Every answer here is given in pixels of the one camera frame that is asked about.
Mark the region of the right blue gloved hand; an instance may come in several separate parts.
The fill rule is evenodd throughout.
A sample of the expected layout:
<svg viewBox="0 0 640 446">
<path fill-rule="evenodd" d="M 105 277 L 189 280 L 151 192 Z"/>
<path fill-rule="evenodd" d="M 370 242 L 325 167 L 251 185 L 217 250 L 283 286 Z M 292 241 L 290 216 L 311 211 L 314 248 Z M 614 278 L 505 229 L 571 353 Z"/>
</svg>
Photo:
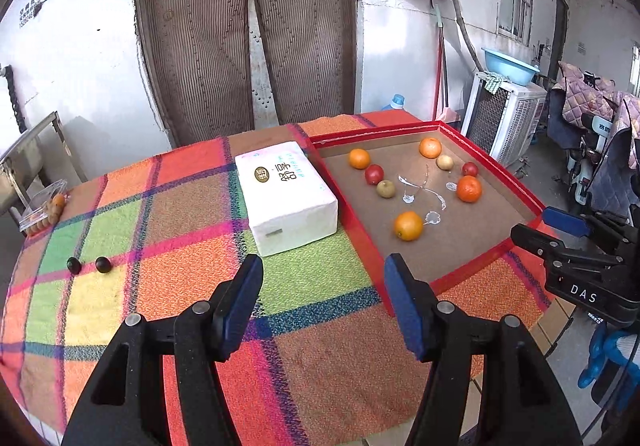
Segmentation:
<svg viewBox="0 0 640 446">
<path fill-rule="evenodd" d="M 636 351 L 622 378 L 620 392 L 614 398 L 613 408 L 619 414 L 623 412 L 639 388 L 639 349 L 634 350 L 634 344 L 637 343 L 637 333 L 611 328 L 605 322 L 597 325 L 589 343 L 587 367 L 578 377 L 578 388 L 587 388 L 595 383 L 592 398 L 594 403 L 600 404 L 602 396 L 608 391 L 608 382 L 614 380 L 617 371 L 627 365 L 631 352 Z"/>
</svg>

